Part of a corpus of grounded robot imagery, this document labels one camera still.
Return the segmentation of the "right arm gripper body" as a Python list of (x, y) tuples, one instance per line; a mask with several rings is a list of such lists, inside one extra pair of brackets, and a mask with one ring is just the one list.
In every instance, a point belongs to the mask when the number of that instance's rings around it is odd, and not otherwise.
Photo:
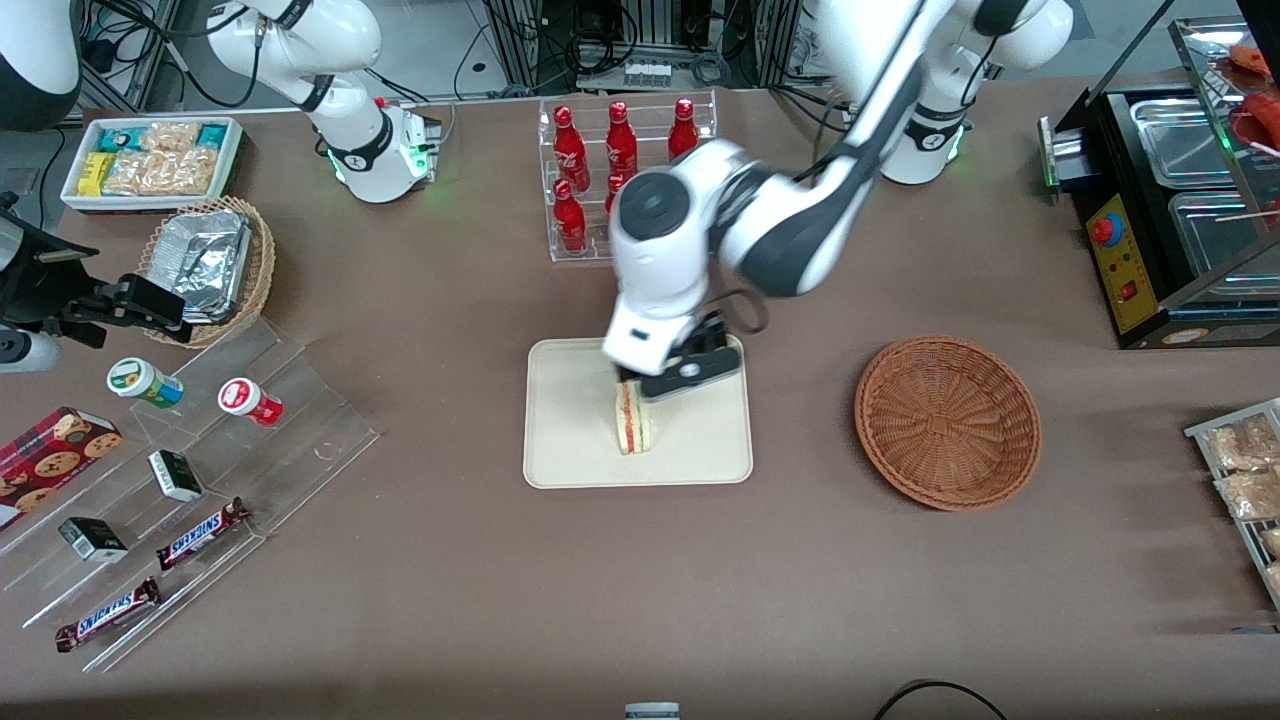
[(13, 211), (15, 202), (14, 193), (3, 195), (3, 323), (40, 325), (93, 293), (99, 283), (83, 260), (100, 251), (22, 220)]

